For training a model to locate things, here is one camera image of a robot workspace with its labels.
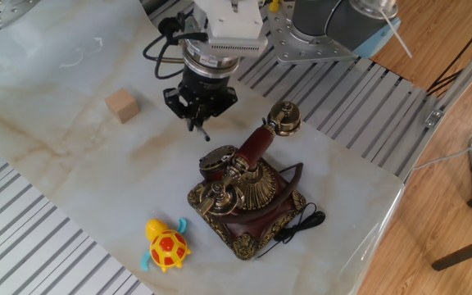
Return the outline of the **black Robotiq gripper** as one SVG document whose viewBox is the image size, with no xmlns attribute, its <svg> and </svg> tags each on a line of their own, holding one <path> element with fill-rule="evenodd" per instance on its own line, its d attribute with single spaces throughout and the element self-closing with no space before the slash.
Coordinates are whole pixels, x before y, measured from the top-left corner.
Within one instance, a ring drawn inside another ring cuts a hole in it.
<svg viewBox="0 0 472 295">
<path fill-rule="evenodd" d="M 217 117 L 237 101 L 236 91 L 228 87 L 229 77 L 220 79 L 199 75 L 188 66 L 184 67 L 178 88 L 163 91 L 165 104 L 188 126 L 199 126 L 210 117 Z"/>
</svg>

